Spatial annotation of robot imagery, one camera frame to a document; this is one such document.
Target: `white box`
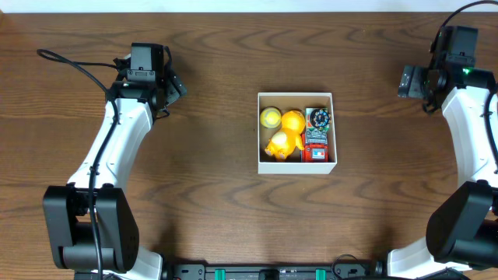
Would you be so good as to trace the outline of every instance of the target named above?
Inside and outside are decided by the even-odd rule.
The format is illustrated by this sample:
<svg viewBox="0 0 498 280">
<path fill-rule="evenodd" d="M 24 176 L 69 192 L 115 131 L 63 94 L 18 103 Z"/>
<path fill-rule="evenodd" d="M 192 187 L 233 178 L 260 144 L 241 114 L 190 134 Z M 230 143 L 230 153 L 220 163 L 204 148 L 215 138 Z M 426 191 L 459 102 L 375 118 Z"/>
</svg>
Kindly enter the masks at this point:
<svg viewBox="0 0 498 280">
<path fill-rule="evenodd" d="M 331 114 L 328 129 L 328 163 L 302 163 L 300 151 L 296 149 L 284 163 L 276 162 L 274 156 L 265 153 L 269 139 L 280 129 L 265 128 L 259 121 L 266 107 L 276 107 L 282 114 L 290 110 L 327 107 Z M 331 93 L 259 93 L 258 94 L 258 173 L 259 174 L 329 174 L 337 165 L 335 147 L 335 122 Z"/>
</svg>

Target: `wooden tabletop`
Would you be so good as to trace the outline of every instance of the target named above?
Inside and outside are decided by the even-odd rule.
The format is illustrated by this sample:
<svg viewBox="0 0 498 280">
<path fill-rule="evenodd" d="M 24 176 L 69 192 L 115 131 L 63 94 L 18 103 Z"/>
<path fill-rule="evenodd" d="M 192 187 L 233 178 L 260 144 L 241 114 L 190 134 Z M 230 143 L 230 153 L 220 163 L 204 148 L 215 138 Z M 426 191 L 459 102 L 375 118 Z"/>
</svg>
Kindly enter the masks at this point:
<svg viewBox="0 0 498 280">
<path fill-rule="evenodd" d="M 404 65 L 428 65 L 447 13 L 82 14 L 0 23 L 0 278 L 71 278 L 51 258 L 41 199 L 64 185 L 103 118 L 103 93 L 47 48 L 111 63 L 132 42 L 170 47 L 188 95 L 144 139 L 127 199 L 141 245 L 209 263 L 331 263 L 383 257 L 424 236 L 457 188 L 440 113 L 397 97 Z M 498 72 L 498 15 L 479 28 L 477 65 Z M 109 68 L 88 67 L 105 85 Z M 257 175 L 258 92 L 332 92 L 330 175 Z M 493 270 L 475 279 L 498 277 Z"/>
</svg>

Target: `wooden table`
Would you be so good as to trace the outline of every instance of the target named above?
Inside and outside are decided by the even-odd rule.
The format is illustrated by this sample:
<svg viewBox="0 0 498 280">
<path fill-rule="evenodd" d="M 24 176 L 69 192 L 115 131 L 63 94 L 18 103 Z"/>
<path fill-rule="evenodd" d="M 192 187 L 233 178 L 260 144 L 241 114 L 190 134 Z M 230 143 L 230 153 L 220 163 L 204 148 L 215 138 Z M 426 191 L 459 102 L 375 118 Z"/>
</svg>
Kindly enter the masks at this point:
<svg viewBox="0 0 498 280">
<path fill-rule="evenodd" d="M 0 23 L 0 278 L 55 268 L 41 198 L 64 185 L 103 117 L 103 93 L 39 47 L 111 62 L 132 42 L 170 46 L 188 96 L 146 136 L 127 198 L 140 243 L 168 259 L 331 263 L 382 257 L 424 236 L 457 187 L 450 131 L 397 98 L 404 65 L 427 65 L 447 13 L 4 15 Z M 498 72 L 498 15 L 478 66 Z M 115 72 L 88 67 L 104 84 Z M 258 92 L 332 92 L 338 165 L 327 176 L 257 175 Z M 494 270 L 472 272 L 495 278 Z"/>
</svg>

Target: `yellow ball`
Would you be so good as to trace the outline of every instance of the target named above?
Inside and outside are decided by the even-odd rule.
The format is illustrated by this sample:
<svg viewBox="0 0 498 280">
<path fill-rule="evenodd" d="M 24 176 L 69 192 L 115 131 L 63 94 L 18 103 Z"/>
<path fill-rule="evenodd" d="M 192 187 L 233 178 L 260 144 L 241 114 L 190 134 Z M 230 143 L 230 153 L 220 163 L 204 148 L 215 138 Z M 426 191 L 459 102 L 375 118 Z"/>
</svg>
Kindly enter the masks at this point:
<svg viewBox="0 0 498 280">
<path fill-rule="evenodd" d="M 259 115 L 259 122 L 265 128 L 277 128 L 280 125 L 282 115 L 279 109 L 275 107 L 268 107 L 264 109 Z"/>
</svg>

